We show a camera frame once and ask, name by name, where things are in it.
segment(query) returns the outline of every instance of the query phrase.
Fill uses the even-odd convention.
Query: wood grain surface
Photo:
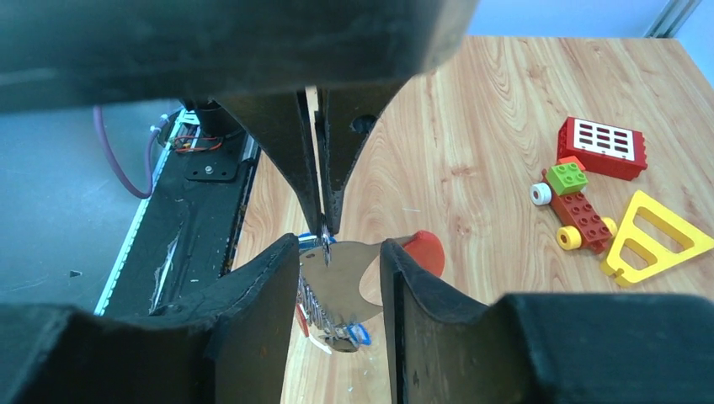
[[[714,91],[675,40],[467,38],[438,71],[412,79],[370,138],[348,186],[338,240],[380,242],[425,229],[444,243],[443,280],[484,303],[512,291],[622,290],[589,250],[565,252],[560,223],[529,187],[555,162],[567,116],[641,130],[649,168],[632,182],[590,174],[587,195],[616,221],[641,189],[714,235]],[[286,232],[297,199],[261,159],[235,266]],[[708,252],[631,288],[714,298]],[[362,282],[379,302],[377,268]],[[388,403],[382,315],[375,343],[328,355],[293,327],[283,402]]]

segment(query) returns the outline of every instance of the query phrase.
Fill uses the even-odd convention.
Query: lego duplo brick
[[[557,164],[546,173],[546,179],[556,194],[566,195],[581,191],[588,184],[588,179],[578,164]]]
[[[580,168],[580,171],[585,172],[587,171],[585,169],[585,166],[583,165],[580,160],[575,157],[575,156],[568,156],[568,157],[563,157],[563,158],[558,158],[556,164],[568,164],[569,162],[574,162],[575,164],[578,164],[578,168]]]
[[[575,156],[591,173],[633,180],[647,168],[644,135],[568,117],[558,131],[557,159]]]

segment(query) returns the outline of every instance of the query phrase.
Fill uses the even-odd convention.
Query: blue wire
[[[352,331],[352,327],[358,327],[362,331],[362,335],[365,336],[365,339],[360,341],[357,338],[357,336],[354,334],[354,331]],[[372,339],[370,338],[370,334],[367,332],[367,329],[362,324],[353,324],[353,325],[347,327],[347,333],[349,334],[349,337],[352,338],[357,343],[357,346],[360,346],[360,345],[370,346],[372,344]]]

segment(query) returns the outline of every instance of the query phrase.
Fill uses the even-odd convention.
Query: purple cable
[[[153,188],[154,188],[154,181],[153,181],[153,176],[152,176],[152,147],[153,147],[154,141],[156,140],[158,134],[161,133],[161,129],[167,123],[168,123],[168,116],[164,114],[161,117],[161,123],[159,124],[159,126],[152,126],[152,128],[151,128],[152,135],[149,136],[149,143],[147,144],[147,149],[144,152],[144,172],[146,173],[146,176],[147,176],[147,182],[149,183],[149,189],[146,192],[141,192],[126,177],[126,174],[124,174],[124,170],[121,169],[119,162],[116,161],[114,152],[111,150],[111,146],[109,145],[109,139],[107,139],[107,131],[104,128],[104,115],[102,113],[102,107],[100,107],[100,106],[94,107],[94,129],[97,131],[97,137],[99,138],[99,143],[101,143],[101,145],[102,145],[102,151],[104,152],[104,156],[107,157],[107,161],[109,162],[109,165],[111,166],[112,171],[114,172],[116,177],[121,181],[121,184],[124,185],[124,188],[126,188],[126,190],[131,192],[134,196],[136,196],[139,199],[147,199],[150,196],[152,196]]]

